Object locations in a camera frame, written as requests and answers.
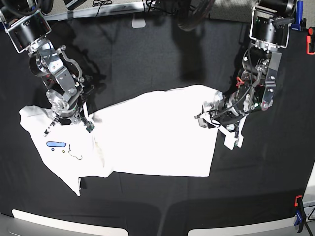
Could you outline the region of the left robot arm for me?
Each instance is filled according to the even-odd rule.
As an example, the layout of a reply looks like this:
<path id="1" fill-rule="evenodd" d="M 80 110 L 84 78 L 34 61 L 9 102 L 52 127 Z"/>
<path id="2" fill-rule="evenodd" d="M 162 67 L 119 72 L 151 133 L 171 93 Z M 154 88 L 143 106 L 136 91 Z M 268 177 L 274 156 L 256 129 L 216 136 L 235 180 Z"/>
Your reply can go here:
<path id="1" fill-rule="evenodd" d="M 225 135 L 230 150 L 241 147 L 247 116 L 266 111 L 273 104 L 276 78 L 282 54 L 287 48 L 289 25 L 295 21 L 297 1 L 258 0 L 252 8 L 249 45 L 242 57 L 242 70 L 236 78 L 236 91 L 217 91 L 195 116 L 201 127 L 217 128 Z"/>

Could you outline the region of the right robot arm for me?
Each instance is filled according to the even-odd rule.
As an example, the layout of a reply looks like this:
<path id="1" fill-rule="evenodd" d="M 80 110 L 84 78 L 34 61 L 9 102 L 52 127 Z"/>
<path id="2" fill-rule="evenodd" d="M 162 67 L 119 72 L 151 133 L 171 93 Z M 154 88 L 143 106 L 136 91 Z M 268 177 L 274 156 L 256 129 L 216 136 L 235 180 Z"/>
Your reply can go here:
<path id="1" fill-rule="evenodd" d="M 45 84 L 51 104 L 52 123 L 82 123 L 88 132 L 94 124 L 88 117 L 86 101 L 94 86 L 91 77 L 66 54 L 66 46 L 54 48 L 47 38 L 52 31 L 45 15 L 52 0 L 2 0 L 0 21 L 18 53 L 27 51 L 31 72 Z"/>

